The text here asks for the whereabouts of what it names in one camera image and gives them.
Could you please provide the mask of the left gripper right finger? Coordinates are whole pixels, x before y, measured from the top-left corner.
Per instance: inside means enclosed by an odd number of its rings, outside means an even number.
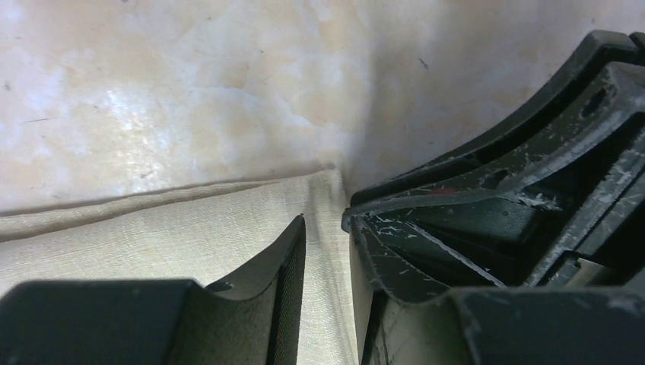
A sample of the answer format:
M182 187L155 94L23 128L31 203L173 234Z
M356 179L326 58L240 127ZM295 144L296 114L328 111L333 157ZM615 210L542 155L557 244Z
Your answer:
M350 221L373 289L363 364L642 364L644 298L622 288L445 287Z

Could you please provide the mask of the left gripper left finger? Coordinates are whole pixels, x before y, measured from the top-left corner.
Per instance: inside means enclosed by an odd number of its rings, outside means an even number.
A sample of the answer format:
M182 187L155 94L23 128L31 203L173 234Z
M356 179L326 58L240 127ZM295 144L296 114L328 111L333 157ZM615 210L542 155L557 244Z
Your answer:
M306 224L207 286L26 281L1 300L3 364L294 364Z

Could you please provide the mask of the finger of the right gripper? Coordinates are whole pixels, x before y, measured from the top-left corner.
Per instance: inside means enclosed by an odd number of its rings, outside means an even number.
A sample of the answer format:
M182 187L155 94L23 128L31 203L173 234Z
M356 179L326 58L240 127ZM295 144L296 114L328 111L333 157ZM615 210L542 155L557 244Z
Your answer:
M644 68L610 62L546 127L439 182L350 206L445 287L616 285L644 264Z
M354 193L351 206L472 171L520 146L559 116L610 62L644 64L644 34L593 30L522 106L478 137L406 173Z

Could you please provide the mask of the beige cloth napkin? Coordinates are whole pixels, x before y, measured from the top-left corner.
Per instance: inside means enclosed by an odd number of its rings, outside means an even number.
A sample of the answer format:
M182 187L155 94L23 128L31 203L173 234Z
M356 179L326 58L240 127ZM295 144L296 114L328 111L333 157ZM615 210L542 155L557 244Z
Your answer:
M1 290L33 279L192 278L209 284L306 222L297 361L356 364L350 248L337 170L1 215Z

